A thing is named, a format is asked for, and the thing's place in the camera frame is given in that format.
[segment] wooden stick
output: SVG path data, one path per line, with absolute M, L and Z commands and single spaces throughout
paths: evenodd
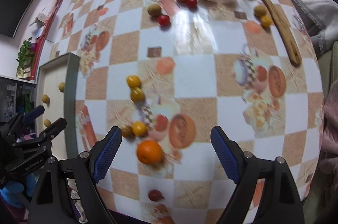
M 295 67 L 299 67 L 301 65 L 301 55 L 298 46 L 296 44 L 296 41 L 292 35 L 292 32 L 288 27 L 287 21 L 285 20 L 284 16 L 280 15 L 280 13 L 276 9 L 275 5 L 271 2 L 271 0 L 262 0 L 262 1 L 265 3 L 268 11 L 271 14 L 273 22 L 275 23 L 282 37 L 291 64 Z

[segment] red fruit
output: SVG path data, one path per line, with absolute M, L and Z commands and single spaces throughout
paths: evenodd
M 160 201 L 163 199 L 162 193 L 159 190 L 151 190 L 148 193 L 148 197 L 151 201 Z
M 157 21 L 160 26 L 168 26 L 170 25 L 170 17 L 168 15 L 160 15 L 157 18 Z
M 195 8 L 197 6 L 197 0 L 188 0 L 187 6 L 188 8 Z
M 165 117 L 162 114 L 159 114 L 158 116 L 156 116 L 156 126 L 155 126 L 155 130 L 158 132 L 162 132 L 167 128 L 168 125 L 168 118 Z

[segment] hand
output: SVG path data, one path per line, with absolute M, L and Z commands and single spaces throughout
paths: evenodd
M 36 184 L 37 183 L 32 173 L 26 176 L 26 194 L 29 197 L 33 196 Z M 22 202 L 16 197 L 16 194 L 22 193 L 23 190 L 24 187 L 21 183 L 16 181 L 9 181 L 7 185 L 2 190 L 0 190 L 0 193 L 4 201 L 6 201 L 9 205 L 16 208 L 23 208 L 24 206 Z

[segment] table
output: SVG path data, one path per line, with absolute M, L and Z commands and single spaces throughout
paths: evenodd
M 147 13 L 160 2 L 171 17 L 161 29 Z M 300 198 L 309 192 L 323 126 L 318 63 L 303 22 L 290 0 L 272 0 L 288 20 L 303 64 L 290 65 L 277 28 L 263 30 L 253 8 L 261 0 L 215 4 L 199 0 L 190 11 L 171 0 L 73 0 L 52 57 L 80 57 L 76 90 L 77 143 L 89 150 L 112 126 L 142 120 L 166 158 L 150 168 L 135 155 L 144 139 L 123 139 L 98 190 L 109 209 L 149 223 L 214 224 L 235 184 L 210 144 L 220 125 L 231 140 L 258 158 L 283 156 Z M 129 99 L 126 76 L 142 80 L 146 104 Z M 185 126 L 177 136 L 154 129 L 159 115 Z M 245 223 L 258 208 L 257 184 Z M 152 202 L 148 192 L 164 199 Z

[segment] potted plant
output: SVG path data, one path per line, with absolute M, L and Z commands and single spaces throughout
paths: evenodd
M 18 52 L 18 68 L 16 70 L 17 78 L 30 77 L 31 68 L 35 60 L 35 44 L 33 45 L 30 41 L 33 38 L 30 37 L 28 40 L 24 39 L 23 44 Z

